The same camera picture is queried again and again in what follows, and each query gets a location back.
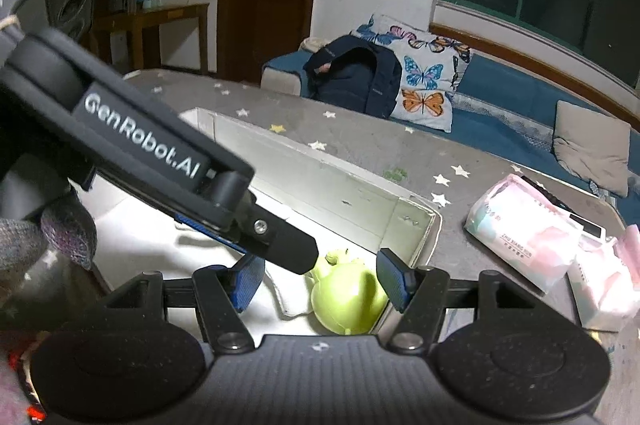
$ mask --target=screw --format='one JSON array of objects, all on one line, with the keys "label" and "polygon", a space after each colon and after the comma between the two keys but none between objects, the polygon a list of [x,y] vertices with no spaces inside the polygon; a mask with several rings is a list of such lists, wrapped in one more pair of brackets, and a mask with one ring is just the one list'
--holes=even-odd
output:
[{"label": "screw", "polygon": [[235,351],[249,343],[249,339],[242,333],[225,333],[218,337],[218,343],[225,349]]},{"label": "screw", "polygon": [[424,344],[424,340],[415,333],[398,333],[391,339],[391,344],[398,349],[413,351]]},{"label": "screw", "polygon": [[267,225],[266,221],[263,221],[261,219],[258,219],[255,223],[254,223],[254,231],[255,233],[257,233],[258,235],[262,235],[263,233],[266,233],[267,230],[269,229],[269,225]]}]

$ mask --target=green toy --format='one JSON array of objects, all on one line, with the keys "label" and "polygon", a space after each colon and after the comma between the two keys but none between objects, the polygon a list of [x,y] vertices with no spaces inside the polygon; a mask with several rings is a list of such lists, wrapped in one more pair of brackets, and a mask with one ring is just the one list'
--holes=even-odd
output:
[{"label": "green toy", "polygon": [[316,282],[311,306],[320,323],[338,335],[368,333],[385,308],[387,297],[376,274],[348,250],[320,257],[311,271]]}]

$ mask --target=window frame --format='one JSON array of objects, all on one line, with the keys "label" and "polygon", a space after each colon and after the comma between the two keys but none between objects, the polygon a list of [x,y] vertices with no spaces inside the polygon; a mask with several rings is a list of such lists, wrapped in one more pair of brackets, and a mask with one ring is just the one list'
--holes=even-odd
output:
[{"label": "window frame", "polygon": [[[603,68],[602,66],[598,65],[596,62],[593,62],[592,60],[588,59],[587,56],[585,56],[584,54],[584,50],[582,48],[579,48],[577,46],[574,46],[568,42],[566,42],[565,40],[560,39],[559,37],[554,36],[551,33],[547,33],[544,30],[541,30],[535,26],[533,26],[532,24],[529,24],[523,20],[520,19],[520,15],[522,14],[522,5],[524,3],[524,0],[518,0],[518,5],[516,6],[516,16],[512,17],[510,15],[507,15],[505,13],[496,11],[496,10],[492,10],[490,8],[487,8],[485,6],[482,5],[478,5],[475,4],[474,2],[471,1],[467,1],[467,0],[439,0],[439,1],[443,1],[445,3],[448,4],[453,4],[453,5],[459,5],[462,7],[466,7],[469,8],[471,10],[477,11],[479,13],[481,13],[484,16],[487,16],[489,18],[496,18],[498,20],[501,20],[503,22],[507,22],[509,24],[512,24],[513,26],[516,26],[517,28],[520,29],[524,29],[527,30],[528,32],[535,34],[537,36],[543,37],[546,40],[549,40],[550,42],[553,42],[557,45],[559,45],[560,47],[571,51],[572,53],[575,53],[577,56],[579,56],[580,59],[586,59],[591,66],[594,66],[595,68],[601,70],[603,72],[603,74],[605,74],[606,76],[608,76],[610,79],[615,80],[616,82],[619,82],[620,84],[623,85],[623,87],[628,88],[631,91],[635,91],[636,95],[640,96],[640,69],[638,69],[638,77],[636,78],[636,85],[629,85],[627,84],[624,80],[618,78],[617,76],[615,76],[614,74],[612,74],[612,72],[608,71],[607,69]],[[591,16],[593,15],[593,0],[590,0],[590,4],[586,13],[586,17],[585,17],[585,21],[584,21],[584,33],[586,34],[588,32],[588,29],[591,25]],[[582,37],[582,43],[584,44],[584,41],[586,39],[586,35]]]}]

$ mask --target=butterfly pillow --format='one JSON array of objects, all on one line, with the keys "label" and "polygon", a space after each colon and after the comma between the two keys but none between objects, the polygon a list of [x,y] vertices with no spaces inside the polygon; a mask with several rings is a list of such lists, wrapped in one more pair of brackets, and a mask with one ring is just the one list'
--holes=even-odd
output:
[{"label": "butterfly pillow", "polygon": [[391,49],[402,64],[402,83],[455,92],[473,56],[458,40],[433,35],[386,15],[373,14],[351,35]]},{"label": "butterfly pillow", "polygon": [[400,87],[391,117],[451,132],[453,111],[450,92]]}]

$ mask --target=butterfly print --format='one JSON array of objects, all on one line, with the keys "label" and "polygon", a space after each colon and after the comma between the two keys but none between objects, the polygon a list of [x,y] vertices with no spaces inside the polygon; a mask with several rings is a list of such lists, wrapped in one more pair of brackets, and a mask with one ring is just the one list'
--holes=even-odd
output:
[{"label": "butterfly print", "polygon": [[422,114],[424,114],[425,108],[430,111],[433,116],[442,116],[444,113],[444,109],[442,108],[442,104],[444,104],[444,96],[441,92],[432,92],[428,93],[428,91],[424,90],[412,90],[412,89],[401,89],[402,90],[402,106],[407,112],[417,112],[418,109],[422,109]]},{"label": "butterfly print", "polygon": [[391,26],[389,33],[395,35],[396,37],[400,37],[401,39],[415,40],[418,38],[415,33],[411,31],[405,31],[400,26]]},{"label": "butterfly print", "polygon": [[394,40],[400,40],[402,37],[393,34],[391,31],[387,33],[376,33],[372,31],[373,27],[373,15],[369,19],[369,23],[363,24],[356,31],[360,34],[360,37],[366,40],[367,42],[373,42],[374,44],[378,44],[380,46],[388,46]]},{"label": "butterfly print", "polygon": [[412,87],[422,83],[427,90],[438,88],[438,80],[443,69],[444,66],[442,64],[436,64],[426,71],[422,71],[414,59],[410,56],[404,57],[404,70],[407,72],[406,83]]},{"label": "butterfly print", "polygon": [[471,49],[459,40],[449,39],[447,37],[435,37],[429,42],[429,49],[433,53],[442,53],[446,48],[453,48],[460,55],[463,62],[467,64],[471,60]]},{"label": "butterfly print", "polygon": [[414,50],[419,50],[419,49],[422,49],[424,46],[427,45],[427,41],[426,40],[413,39],[413,40],[409,40],[409,45]]},{"label": "butterfly print", "polygon": [[458,86],[460,85],[460,75],[458,74],[458,62],[459,59],[456,55],[453,56],[453,77],[451,79],[451,88],[453,90],[458,90]]}]

